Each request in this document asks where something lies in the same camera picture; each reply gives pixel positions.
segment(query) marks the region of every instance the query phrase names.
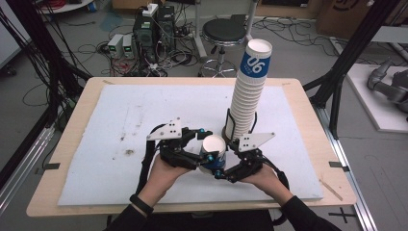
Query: person's hand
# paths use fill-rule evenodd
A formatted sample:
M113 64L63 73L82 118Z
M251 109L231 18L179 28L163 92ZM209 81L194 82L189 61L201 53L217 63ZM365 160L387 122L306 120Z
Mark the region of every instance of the person's hand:
M165 196L167 190L173 186L177 178L188 171L190 170L183 167L170 166L160 158L160 155L157 155L149 179L139 193L139 198L150 207L153 207Z
M279 181L273 169L265 164L256 174L243 178L241 182L254 185L273 197L281 206L293 197L293 194Z

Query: white bracket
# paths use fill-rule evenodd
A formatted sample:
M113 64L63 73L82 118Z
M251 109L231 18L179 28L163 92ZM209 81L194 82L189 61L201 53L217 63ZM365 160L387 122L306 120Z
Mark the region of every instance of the white bracket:
M182 137L181 133L181 119L180 117L172 120L165 126L157 129L154 133L147 136L148 141L155 140L170 140L170 139L180 139Z
M157 11L158 8L159 8L159 5L150 3L147 6L147 11L143 11L141 14L143 16L153 17L154 13Z
M274 137L274 133L242 134L238 150L244 152L256 149Z

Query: floor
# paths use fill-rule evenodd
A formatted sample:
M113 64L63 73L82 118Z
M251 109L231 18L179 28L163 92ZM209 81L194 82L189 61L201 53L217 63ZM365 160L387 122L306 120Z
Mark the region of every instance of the floor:
M109 76L109 64L99 54L94 54L94 46L101 41L109 40L115 33L129 33L133 25L131 14L119 14L109 9L97 13L74 11L62 13L58 19L62 22L62 31L79 61L93 76ZM326 39L318 38L311 45L304 41L308 36L316 38L313 21L290 22L289 20L271 20L265 24L257 23L252 31L255 39L266 39L273 44L272 60L268 77L296 78L302 84L309 83L325 74L336 61L336 53ZM288 31L289 24L297 44ZM66 49L56 38L62 51ZM207 52L212 46L204 42ZM244 46L228 48L226 60L234 64L241 61ZM386 44L373 43L361 56L359 63L376 64L386 57L393 57L396 64L406 63ZM15 76L1 73L0 76L0 167L3 167L32 126L42 114L45 106L45 87L36 77L29 61L24 55L18 55L11 62L17 70ZM199 64L177 66L170 69L168 76L196 76ZM314 90L307 92L313 95ZM359 187L363 193L377 230L408 230L408 135L377 132L347 81L344 81L342 103L339 117L339 137L344 152L350 162ZM24 181L7 210L0 217L0 230L102 230L106 216L79 216L66 218L29 218L25 210L41 178L35 174L46 154L58 141L61 132L57 132L47 149L43 152L31 174ZM338 225L343 230L362 230L359 221L353 215L352 207L313 208L321 217ZM350 215L341 217L333 214L341 212ZM276 230L293 230L285 223Z

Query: mounting plate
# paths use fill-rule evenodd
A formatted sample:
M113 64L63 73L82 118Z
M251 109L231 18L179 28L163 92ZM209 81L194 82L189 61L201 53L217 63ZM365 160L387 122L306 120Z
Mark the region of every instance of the mounting plate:
M275 133L242 134L239 151L244 152L256 149L274 137Z
M170 123L157 129L154 133L147 136L148 141L155 140L170 140L170 139L180 139L182 137L181 133L181 119L177 117L171 120Z

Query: electronic equipment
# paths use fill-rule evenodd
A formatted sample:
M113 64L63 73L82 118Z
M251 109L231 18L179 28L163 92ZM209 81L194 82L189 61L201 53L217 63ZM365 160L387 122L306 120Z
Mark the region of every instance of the electronic equipment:
M176 48L175 25L174 25L174 7L163 6L159 8L157 15L159 23L159 35L162 42L162 48L166 51L172 51Z
M112 59L120 59L123 55L123 35L114 35L108 43Z
M262 0L263 5L307 7L309 0Z
M156 63L158 56L156 46L158 45L158 30L155 19L138 14L133 27L141 62Z
M133 60L136 58L137 49L132 35L123 36L123 52L126 59Z
M147 5L147 10L144 10L141 14L143 16L155 17L158 8L159 5L150 3L149 5Z

